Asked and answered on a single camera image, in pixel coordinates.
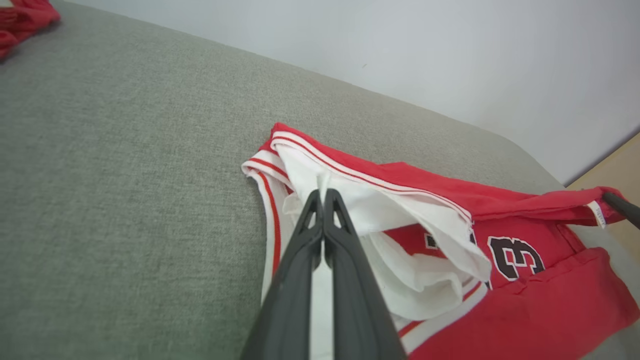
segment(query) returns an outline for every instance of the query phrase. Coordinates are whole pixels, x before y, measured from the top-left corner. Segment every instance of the red cloth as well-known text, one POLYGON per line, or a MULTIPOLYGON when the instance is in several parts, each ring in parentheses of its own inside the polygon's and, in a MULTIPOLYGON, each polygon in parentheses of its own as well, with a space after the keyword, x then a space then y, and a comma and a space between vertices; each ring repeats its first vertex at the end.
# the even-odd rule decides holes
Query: red cloth
MULTIPOLYGON (((471 241, 493 261, 487 284, 491 290, 469 313, 415 348, 411 359, 575 359, 640 318, 635 300, 609 265, 608 253, 602 248, 585 248, 566 226, 597 226, 594 212, 587 207, 591 202, 597 202, 608 224, 623 220, 602 200, 605 192, 621 196, 616 189, 543 195, 512 192, 406 163, 375 164, 280 123, 261 150, 276 154, 271 141, 277 132, 299 136, 348 169, 428 190, 470 213, 474 221, 471 241)), ((420 225, 385 233, 409 254, 442 256, 426 243, 429 234, 420 225)), ((410 323, 399 331, 400 336, 416 331, 420 323, 410 323)))
POLYGON ((0 8, 0 59, 38 30, 60 20, 49 0, 11 0, 12 8, 0 8))

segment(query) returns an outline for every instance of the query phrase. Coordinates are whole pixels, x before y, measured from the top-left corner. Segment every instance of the gray fabric surface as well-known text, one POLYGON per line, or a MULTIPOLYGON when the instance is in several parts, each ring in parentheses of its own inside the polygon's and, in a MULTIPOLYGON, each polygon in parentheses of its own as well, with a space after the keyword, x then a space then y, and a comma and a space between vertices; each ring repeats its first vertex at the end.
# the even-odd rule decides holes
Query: gray fabric surface
MULTIPOLYGON (((529 193, 562 188, 474 126, 54 5, 62 23, 0 66, 0 359, 237 358, 259 309, 266 232, 240 164, 276 121, 371 161, 529 193)), ((585 242, 607 243, 634 278, 621 249, 589 231, 585 242)), ((637 351, 632 331, 596 355, 637 351)))

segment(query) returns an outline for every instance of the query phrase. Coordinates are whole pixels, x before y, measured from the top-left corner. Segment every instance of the basketball jersey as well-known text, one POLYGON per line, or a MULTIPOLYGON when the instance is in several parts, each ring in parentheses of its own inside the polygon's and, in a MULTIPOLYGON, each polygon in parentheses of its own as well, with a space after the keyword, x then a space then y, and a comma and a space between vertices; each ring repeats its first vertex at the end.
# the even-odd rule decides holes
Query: basketball jersey
POLYGON ((579 357, 640 316, 606 251, 566 226, 622 220, 602 201, 615 189, 512 192, 371 163, 279 123, 242 169, 266 210, 263 297, 308 194, 336 188, 411 358, 579 357))

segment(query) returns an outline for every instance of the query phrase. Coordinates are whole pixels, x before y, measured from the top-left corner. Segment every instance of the white label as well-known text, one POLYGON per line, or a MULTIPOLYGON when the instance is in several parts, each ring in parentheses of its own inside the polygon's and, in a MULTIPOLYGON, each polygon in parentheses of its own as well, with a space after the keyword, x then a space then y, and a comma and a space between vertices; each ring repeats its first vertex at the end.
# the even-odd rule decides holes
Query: white label
POLYGON ((589 206, 589 209, 591 209, 593 211, 593 214, 596 216, 598 225, 600 225, 600 227, 604 229, 607 226, 607 221, 602 214, 602 209, 600 209, 600 205, 598 205, 598 202, 595 200, 591 201, 589 204, 587 204, 587 206, 589 206))

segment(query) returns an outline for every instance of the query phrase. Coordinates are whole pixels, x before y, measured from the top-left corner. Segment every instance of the red stripe trim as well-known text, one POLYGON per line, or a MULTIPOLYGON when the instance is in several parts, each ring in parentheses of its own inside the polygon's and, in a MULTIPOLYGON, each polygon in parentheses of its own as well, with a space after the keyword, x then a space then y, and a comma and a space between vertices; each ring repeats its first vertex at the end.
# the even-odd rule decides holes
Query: red stripe trim
MULTIPOLYGON (((468 293, 465 294, 464 297, 462 297, 462 301, 466 301, 469 298, 469 296, 473 295, 480 288, 481 285, 482 283, 478 282, 468 293)), ((425 320, 410 322, 407 326, 403 327, 402 329, 400 329, 400 331, 398 331, 398 336, 402 338, 404 335, 407 335, 408 332, 415 329, 416 326, 422 324, 423 322, 425 322, 425 320)))
POLYGON ((440 200, 442 200, 442 201, 444 201, 444 202, 448 203, 449 205, 451 205, 451 206, 455 207, 456 209, 458 209, 458 210, 462 211, 463 213, 466 211, 466 210, 465 210, 464 208, 462 208, 460 205, 458 205, 458 204, 456 204, 455 202, 453 202, 453 201, 451 201, 451 200, 447 199, 446 197, 442 197, 442 196, 440 196, 440 195, 438 195, 438 194, 435 194, 435 193, 427 192, 426 190, 421 190, 421 189, 415 189, 415 190, 397 190, 397 189, 392 189, 392 188, 389 188, 389 187, 387 187, 387 186, 385 186, 385 185, 378 184, 378 183, 374 183, 373 181, 370 181, 370 180, 364 179, 364 178, 362 178, 362 177, 360 177, 360 176, 358 176, 358 175, 350 174, 350 173, 348 173, 348 172, 346 172, 346 171, 343 171, 343 170, 341 170, 341 169, 339 169, 339 168, 337 168, 337 167, 333 166, 332 164, 329 164, 329 163, 328 163, 328 162, 326 162, 325 160, 322 160, 321 158, 318 158, 318 157, 317 157, 317 156, 316 156, 316 155, 315 155, 311 150, 309 150, 306 146, 302 145, 301 143, 297 142, 296 140, 293 140, 293 139, 290 139, 290 138, 286 138, 286 137, 284 137, 284 136, 275 136, 275 137, 273 137, 273 138, 271 139, 271 141, 276 140, 276 139, 286 140, 286 141, 288 141, 288 142, 295 143, 296 145, 298 145, 298 146, 302 147, 302 148, 303 148, 303 149, 305 149, 307 152, 309 152, 311 155, 313 155, 316 159, 318 159, 318 160, 322 161, 323 163, 325 163, 325 164, 327 164, 328 166, 332 167, 332 168, 333 168, 333 169, 335 169, 336 171, 339 171, 339 172, 341 172, 341 173, 343 173, 343 174, 345 174, 345 175, 348 175, 348 176, 351 176, 351 177, 355 177, 355 178, 360 179, 360 180, 362 180, 362 181, 365 181, 365 182, 367 182, 367 183, 369 183, 369 184, 372 184, 372 185, 375 185, 375 186, 379 186, 379 187, 381 187, 381 188, 384 188, 384 189, 387 189, 387 190, 391 190, 391 191, 393 191, 393 192, 415 192, 415 191, 418 191, 418 192, 422 192, 422 193, 428 193, 429 195, 433 195, 433 196, 437 197, 438 199, 440 199, 440 200))
POLYGON ((262 172, 258 172, 258 175, 260 175, 260 177, 264 181, 264 188, 267 190, 267 194, 269 195, 271 212, 273 212, 273 228, 275 230, 275 240, 273 245, 273 267, 271 269, 271 276, 274 276, 276 274, 276 270, 278 270, 278 265, 280 265, 280 218, 278 217, 276 200, 273 197, 273 192, 271 192, 271 187, 269 185, 269 182, 267 181, 267 177, 262 172))
POLYGON ((260 160, 258 158, 251 158, 251 159, 249 159, 249 161, 253 161, 255 163, 258 163, 258 164, 264 165, 266 167, 272 168, 273 170, 276 170, 280 175, 284 176, 287 180, 289 180, 289 176, 287 176, 287 173, 284 172, 284 170, 282 170, 281 168, 275 166, 272 163, 268 163, 267 161, 260 160))
POLYGON ((422 324, 423 322, 424 320, 419 322, 410 322, 409 325, 403 327, 400 331, 398 331, 398 336, 402 338, 404 335, 406 335, 407 332, 415 329, 416 326, 422 324))
POLYGON ((469 296, 473 295, 476 292, 476 290, 480 288, 480 286, 482 286, 482 283, 478 281, 478 283, 474 286, 474 288, 471 289, 470 292, 466 293, 465 296, 462 297, 462 301, 469 299, 469 296))

